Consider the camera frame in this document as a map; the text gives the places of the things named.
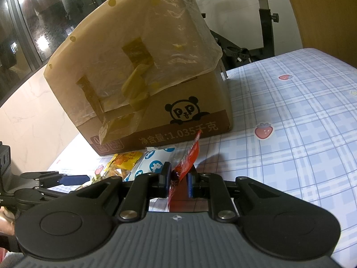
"red snack package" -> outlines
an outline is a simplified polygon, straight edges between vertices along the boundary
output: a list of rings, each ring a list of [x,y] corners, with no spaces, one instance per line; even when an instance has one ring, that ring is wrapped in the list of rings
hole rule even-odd
[[[174,173],[177,175],[177,179],[171,180],[170,192],[168,194],[168,206],[170,206],[170,201],[177,189],[178,184],[190,171],[192,165],[194,164],[199,155],[199,137],[201,136],[201,132],[201,130],[197,132],[190,149],[181,159],[180,163],[174,168]]]

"window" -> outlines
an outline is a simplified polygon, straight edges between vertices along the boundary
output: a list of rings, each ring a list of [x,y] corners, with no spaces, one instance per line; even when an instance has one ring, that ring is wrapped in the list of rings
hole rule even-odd
[[[17,40],[7,0],[0,0],[0,101],[31,72]]]
[[[35,47],[43,61],[96,7],[95,0],[18,0]]]

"strawberry print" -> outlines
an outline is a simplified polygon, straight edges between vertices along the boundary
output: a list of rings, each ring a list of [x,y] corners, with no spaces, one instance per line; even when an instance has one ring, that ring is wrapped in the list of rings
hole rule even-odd
[[[294,77],[293,75],[282,75],[282,76],[279,76],[279,79],[286,81],[286,80],[292,79],[293,77]]]
[[[273,127],[269,123],[260,123],[254,131],[255,135],[261,140],[267,139],[272,132]]]

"table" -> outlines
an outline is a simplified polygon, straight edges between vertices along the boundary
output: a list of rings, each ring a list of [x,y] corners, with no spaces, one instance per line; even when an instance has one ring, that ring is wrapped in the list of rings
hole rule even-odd
[[[225,180],[248,176],[329,210],[342,229],[333,258],[356,267],[357,70],[310,48],[227,74],[233,129],[200,140],[197,171],[218,173]],[[270,127],[256,131],[260,123]],[[259,139],[268,129],[271,135]],[[189,146],[177,144],[176,156]],[[92,176],[110,159],[98,156],[78,135],[49,170]],[[191,200],[186,207],[201,211],[207,203]],[[167,201],[150,203],[150,210],[167,210]]]

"tablecloth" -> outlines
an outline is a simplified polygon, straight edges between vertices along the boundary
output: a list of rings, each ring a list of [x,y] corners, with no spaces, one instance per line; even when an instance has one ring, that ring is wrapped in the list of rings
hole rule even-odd
[[[229,133],[200,140],[198,172],[244,175],[333,213],[342,233],[333,258],[357,265],[357,70],[303,49],[227,72],[233,109]],[[176,145],[176,156],[190,142]],[[93,175],[98,156],[78,135],[49,170]],[[60,186],[57,190],[69,191]],[[207,209],[187,201],[187,211]],[[150,203],[167,210],[167,201]]]

